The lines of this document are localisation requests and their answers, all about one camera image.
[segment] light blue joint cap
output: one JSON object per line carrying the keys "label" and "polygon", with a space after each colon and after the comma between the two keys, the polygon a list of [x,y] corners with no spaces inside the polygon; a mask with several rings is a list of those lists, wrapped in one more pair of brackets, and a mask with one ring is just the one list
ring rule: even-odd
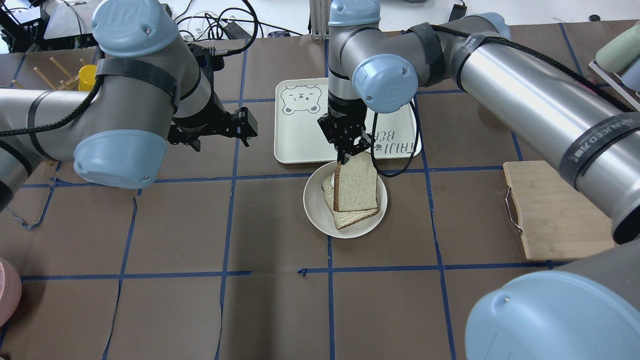
{"label": "light blue joint cap", "polygon": [[333,0],[329,26],[356,26],[380,21],[379,0]]}
{"label": "light blue joint cap", "polygon": [[155,53],[178,36],[178,27],[157,0],[103,1],[91,28],[100,48],[121,58]]}
{"label": "light blue joint cap", "polygon": [[622,360],[640,354],[640,311],[570,272],[536,272],[483,297],[467,321],[469,360]]}
{"label": "light blue joint cap", "polygon": [[493,25],[493,27],[498,31],[498,34],[504,36],[507,40],[511,40],[511,29],[507,24],[504,23],[504,18],[498,13],[479,13],[475,15],[469,16],[479,16],[482,17]]}
{"label": "light blue joint cap", "polygon": [[378,54],[360,63],[351,82],[371,110],[388,114],[411,101],[418,90],[418,75],[410,62],[393,54]]}
{"label": "light blue joint cap", "polygon": [[111,130],[91,135],[74,151],[74,170],[96,184],[142,189],[154,183],[167,143],[142,130]]}

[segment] metal handle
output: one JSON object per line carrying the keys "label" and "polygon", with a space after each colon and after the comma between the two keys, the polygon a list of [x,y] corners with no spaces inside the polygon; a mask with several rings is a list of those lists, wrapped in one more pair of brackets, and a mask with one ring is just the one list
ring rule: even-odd
{"label": "metal handle", "polygon": [[513,217],[511,216],[511,207],[509,206],[509,196],[511,196],[511,187],[510,186],[509,186],[509,188],[507,188],[507,195],[504,197],[504,203],[507,206],[507,214],[509,214],[509,220],[511,221],[513,226],[515,226],[518,229],[518,234],[522,235],[524,230],[522,230],[520,225],[518,225],[518,223],[515,222],[513,220]]}

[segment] yellow cup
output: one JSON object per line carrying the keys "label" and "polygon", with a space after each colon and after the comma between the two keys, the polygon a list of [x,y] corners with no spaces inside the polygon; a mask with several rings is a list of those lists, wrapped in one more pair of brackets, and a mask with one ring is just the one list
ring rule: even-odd
{"label": "yellow cup", "polygon": [[95,69],[97,67],[93,64],[83,66],[78,72],[78,90],[79,91],[91,91],[95,85]]}

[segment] light green roll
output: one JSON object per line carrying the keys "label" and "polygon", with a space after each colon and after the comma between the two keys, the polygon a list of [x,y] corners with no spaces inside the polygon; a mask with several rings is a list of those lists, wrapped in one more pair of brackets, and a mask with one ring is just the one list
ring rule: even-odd
{"label": "light green roll", "polygon": [[598,50],[596,61],[606,71],[621,72],[638,56],[640,56],[640,21]]}

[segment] bear drawing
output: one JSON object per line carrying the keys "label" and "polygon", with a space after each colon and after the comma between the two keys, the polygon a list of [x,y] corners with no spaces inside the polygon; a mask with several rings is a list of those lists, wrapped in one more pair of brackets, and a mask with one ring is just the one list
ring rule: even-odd
{"label": "bear drawing", "polygon": [[295,111],[308,111],[315,114],[320,111],[320,95],[322,95],[322,90],[315,85],[287,86],[280,93],[284,102],[282,112],[285,115],[291,115]]}

